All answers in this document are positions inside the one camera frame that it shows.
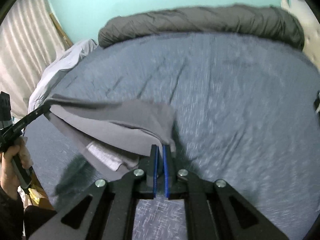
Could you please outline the person's left hand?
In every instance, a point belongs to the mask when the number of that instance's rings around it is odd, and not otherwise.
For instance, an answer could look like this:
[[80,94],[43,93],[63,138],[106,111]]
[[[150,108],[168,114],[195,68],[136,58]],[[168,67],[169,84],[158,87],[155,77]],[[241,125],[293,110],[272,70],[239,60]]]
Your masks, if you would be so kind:
[[27,138],[19,137],[14,146],[8,148],[7,152],[2,153],[1,162],[1,188],[13,200],[18,200],[18,187],[20,181],[14,171],[12,159],[18,155],[22,167],[29,169],[33,165],[31,155],[26,147]]

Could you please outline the person's left forearm sleeve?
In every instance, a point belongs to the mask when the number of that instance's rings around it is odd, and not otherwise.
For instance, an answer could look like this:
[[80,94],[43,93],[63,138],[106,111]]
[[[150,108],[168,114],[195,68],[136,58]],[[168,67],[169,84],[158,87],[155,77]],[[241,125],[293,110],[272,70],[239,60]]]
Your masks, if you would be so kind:
[[48,222],[57,212],[42,209],[38,206],[23,208],[18,196],[16,200],[10,198],[1,188],[1,239],[25,239]]

